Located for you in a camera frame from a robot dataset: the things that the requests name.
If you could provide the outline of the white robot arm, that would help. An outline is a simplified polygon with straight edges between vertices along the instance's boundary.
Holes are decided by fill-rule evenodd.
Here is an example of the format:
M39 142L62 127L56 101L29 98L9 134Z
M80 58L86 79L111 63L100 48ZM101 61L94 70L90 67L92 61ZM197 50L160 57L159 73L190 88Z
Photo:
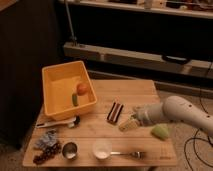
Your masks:
M170 96L163 102L139 108L119 125L121 132L138 127L148 127L161 123L177 123L193 126L213 138L213 116L204 113L190 101L180 96Z

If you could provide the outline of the grey ribbed gripper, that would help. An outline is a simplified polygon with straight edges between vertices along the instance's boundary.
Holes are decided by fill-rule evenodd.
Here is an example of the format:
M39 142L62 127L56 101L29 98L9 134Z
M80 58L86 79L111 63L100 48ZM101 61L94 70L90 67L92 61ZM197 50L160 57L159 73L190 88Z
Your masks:
M134 118L129 118L119 125L119 130L121 132L134 130L140 125L152 126L166 122L161 103L136 106L133 108L133 117Z

